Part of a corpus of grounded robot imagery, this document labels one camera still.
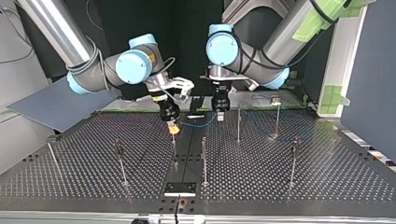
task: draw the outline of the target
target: blue joint cap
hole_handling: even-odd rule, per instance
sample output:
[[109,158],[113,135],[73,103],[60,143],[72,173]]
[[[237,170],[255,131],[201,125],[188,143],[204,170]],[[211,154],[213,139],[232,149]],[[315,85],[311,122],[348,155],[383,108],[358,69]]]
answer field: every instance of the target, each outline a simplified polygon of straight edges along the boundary
[[119,78],[128,84],[137,84],[146,80],[152,71],[149,56],[138,49],[123,52],[116,62]]
[[209,26],[209,35],[212,35],[218,31],[232,32],[233,25],[232,24],[213,24],[213,25]]
[[129,40],[129,47],[131,49],[136,46],[144,45],[144,44],[157,44],[157,41],[155,41],[154,35],[151,35],[151,34],[141,35],[137,38]]
[[286,78],[289,77],[289,74],[290,74],[290,69],[285,68],[276,79],[274,79],[270,83],[264,84],[263,86],[271,90],[278,90],[281,86],[283,86],[283,84],[286,81]]
[[79,95],[84,95],[87,93],[93,93],[92,91],[87,91],[84,88],[82,88],[74,79],[73,75],[69,72],[67,73],[67,82],[69,83],[70,89],[72,89],[73,92],[79,94]]
[[[209,33],[214,34],[218,31],[230,31],[232,25],[221,24],[211,25]],[[206,54],[210,62],[219,66],[227,66],[236,60],[239,54],[238,43],[230,34],[217,33],[210,36],[206,44]]]

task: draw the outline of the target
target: label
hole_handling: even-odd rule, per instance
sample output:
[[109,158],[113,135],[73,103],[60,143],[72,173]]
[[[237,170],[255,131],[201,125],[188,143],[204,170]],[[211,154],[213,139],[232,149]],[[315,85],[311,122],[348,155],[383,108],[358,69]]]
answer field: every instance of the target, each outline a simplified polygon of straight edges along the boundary
[[150,54],[150,55],[148,56],[148,60],[149,60],[151,63],[155,63],[155,55],[154,55],[154,54]]
[[161,95],[161,96],[153,96],[152,97],[152,101],[154,101],[154,102],[159,102],[159,101],[162,101],[162,100],[166,100],[166,99],[168,99],[168,95]]

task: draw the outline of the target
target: gray wall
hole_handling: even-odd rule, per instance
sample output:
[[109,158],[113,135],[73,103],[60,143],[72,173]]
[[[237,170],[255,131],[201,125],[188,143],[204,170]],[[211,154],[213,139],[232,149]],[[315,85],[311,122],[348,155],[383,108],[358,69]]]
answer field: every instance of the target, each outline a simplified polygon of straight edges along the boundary
[[[0,0],[0,6],[15,8],[12,0]],[[10,18],[24,35],[18,18]],[[2,63],[23,57],[29,50],[0,14],[0,174],[44,146],[46,137],[53,134],[52,129],[6,110],[10,103],[48,86],[34,53],[15,63]]]
[[368,6],[342,123],[396,161],[395,0]]

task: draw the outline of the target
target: metal table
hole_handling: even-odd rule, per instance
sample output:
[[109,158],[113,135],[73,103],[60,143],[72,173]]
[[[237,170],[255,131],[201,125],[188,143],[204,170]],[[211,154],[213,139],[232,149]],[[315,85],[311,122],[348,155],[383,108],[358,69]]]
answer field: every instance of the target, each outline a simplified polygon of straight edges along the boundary
[[[199,126],[212,116],[181,120]],[[237,143],[237,111],[231,111],[224,122],[182,125],[174,147],[156,113],[95,114],[53,145],[58,162],[43,147],[0,176],[0,210],[6,217],[8,211],[244,220],[396,217],[396,174],[387,166],[309,110],[281,111],[277,139],[271,136],[275,121],[275,111],[243,111]],[[290,185],[295,136],[302,143]],[[128,186],[121,184],[113,151],[117,138],[125,148]],[[164,197],[169,182],[195,183],[196,196]]]

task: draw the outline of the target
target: white wall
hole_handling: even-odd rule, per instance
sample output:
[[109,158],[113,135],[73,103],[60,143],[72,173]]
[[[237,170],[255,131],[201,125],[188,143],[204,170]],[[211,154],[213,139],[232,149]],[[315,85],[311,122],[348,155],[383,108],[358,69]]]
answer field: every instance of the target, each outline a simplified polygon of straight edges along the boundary
[[[0,6],[16,9],[12,0],[0,0]],[[0,62],[25,56],[30,48],[18,38],[0,14]],[[13,23],[25,36],[20,20]],[[53,130],[23,116],[5,114],[6,106],[48,86],[45,74],[33,53],[15,63],[0,63],[0,174],[45,145]]]

